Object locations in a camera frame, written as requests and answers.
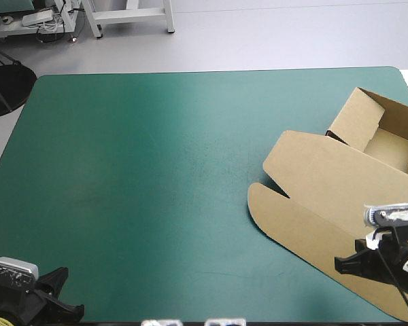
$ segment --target cardboard box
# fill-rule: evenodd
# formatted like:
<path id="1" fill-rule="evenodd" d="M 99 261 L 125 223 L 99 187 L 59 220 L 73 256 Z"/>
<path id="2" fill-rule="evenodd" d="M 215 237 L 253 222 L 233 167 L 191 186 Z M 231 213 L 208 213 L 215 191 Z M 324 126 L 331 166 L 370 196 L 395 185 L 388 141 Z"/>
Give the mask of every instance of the cardboard box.
<path id="1" fill-rule="evenodd" d="M 248 206 L 258 227 L 378 308 L 408 321 L 392 285 L 334 269 L 355 253 L 365 205 L 408 202 L 408 107 L 356 88 L 326 135 L 285 131 L 263 163 L 287 198 L 254 183 Z"/>

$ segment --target metal frame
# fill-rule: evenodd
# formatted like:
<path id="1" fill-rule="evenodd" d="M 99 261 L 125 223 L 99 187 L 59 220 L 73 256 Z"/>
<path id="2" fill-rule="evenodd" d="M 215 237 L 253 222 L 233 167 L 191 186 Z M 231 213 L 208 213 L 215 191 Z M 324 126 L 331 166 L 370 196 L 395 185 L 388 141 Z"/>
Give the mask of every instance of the metal frame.
<path id="1" fill-rule="evenodd" d="M 76 6 L 80 6 L 82 0 L 73 0 L 69 4 L 75 3 Z M 60 10 L 63 6 L 63 0 L 54 0 L 55 5 Z M 73 13 L 68 13 L 72 9 L 71 6 L 64 8 L 62 11 L 62 19 L 65 25 L 65 33 L 72 33 L 75 30 L 75 22 L 79 11 L 74 11 Z M 36 34 L 37 29 L 25 27 L 21 24 L 22 19 L 15 19 L 9 25 L 0 25 L 0 38 L 8 37 L 10 35 L 24 35 L 24 34 Z M 52 32 L 40 31 L 42 34 L 52 34 Z M 63 26 L 58 26 L 56 34 L 64 33 Z"/>
<path id="2" fill-rule="evenodd" d="M 174 33 L 171 0 L 163 0 L 162 7 L 139 8 L 139 0 L 127 0 L 124 10 L 109 10 L 98 12 L 92 0 L 82 0 L 86 16 L 94 36 L 101 38 L 102 24 L 121 24 L 124 22 L 146 22 L 152 20 L 166 20 L 169 33 Z"/>

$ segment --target white cart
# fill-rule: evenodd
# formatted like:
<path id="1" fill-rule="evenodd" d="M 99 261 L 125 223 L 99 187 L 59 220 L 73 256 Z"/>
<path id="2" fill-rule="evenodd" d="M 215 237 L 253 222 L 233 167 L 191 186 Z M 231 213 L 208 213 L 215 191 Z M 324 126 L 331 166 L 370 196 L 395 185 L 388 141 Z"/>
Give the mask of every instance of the white cart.
<path id="1" fill-rule="evenodd" d="M 94 36 L 101 38 L 102 24 L 120 24 L 123 22 L 146 22 L 151 20 L 166 20 L 169 33 L 174 33 L 171 0 L 163 0 L 162 7 L 139 8 L 139 0 L 127 0 L 123 10 L 98 12 L 92 0 L 82 0 L 86 16 Z"/>

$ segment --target floor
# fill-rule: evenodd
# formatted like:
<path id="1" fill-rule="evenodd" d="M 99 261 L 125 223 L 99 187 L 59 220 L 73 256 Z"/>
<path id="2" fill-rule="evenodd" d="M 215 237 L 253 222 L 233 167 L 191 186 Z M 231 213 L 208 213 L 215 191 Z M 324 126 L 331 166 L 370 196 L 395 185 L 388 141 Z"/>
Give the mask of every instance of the floor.
<path id="1" fill-rule="evenodd" d="M 95 3 L 99 10 L 124 6 L 124 0 Z M 143 7 L 160 3 L 141 0 Z M 164 22 L 142 22 L 109 25 L 104 38 L 97 40 L 81 14 L 76 43 L 68 43 L 66 37 L 46 45 L 27 35 L 9 37 L 0 42 L 0 49 L 38 76 L 363 66 L 408 69 L 408 1 L 172 3 L 174 34 L 166 33 Z M 20 110 L 0 118 L 0 155 L 19 114 Z"/>

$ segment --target table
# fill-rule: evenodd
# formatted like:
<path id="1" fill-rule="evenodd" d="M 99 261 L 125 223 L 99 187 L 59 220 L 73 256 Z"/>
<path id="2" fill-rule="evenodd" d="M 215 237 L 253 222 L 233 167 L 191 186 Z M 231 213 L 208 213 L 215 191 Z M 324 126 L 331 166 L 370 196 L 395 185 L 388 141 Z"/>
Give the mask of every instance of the table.
<path id="1" fill-rule="evenodd" d="M 0 256 L 69 267 L 87 321 L 393 321 L 246 202 L 280 133 L 323 134 L 356 86 L 408 105 L 388 67 L 42 77 L 0 160 Z"/>

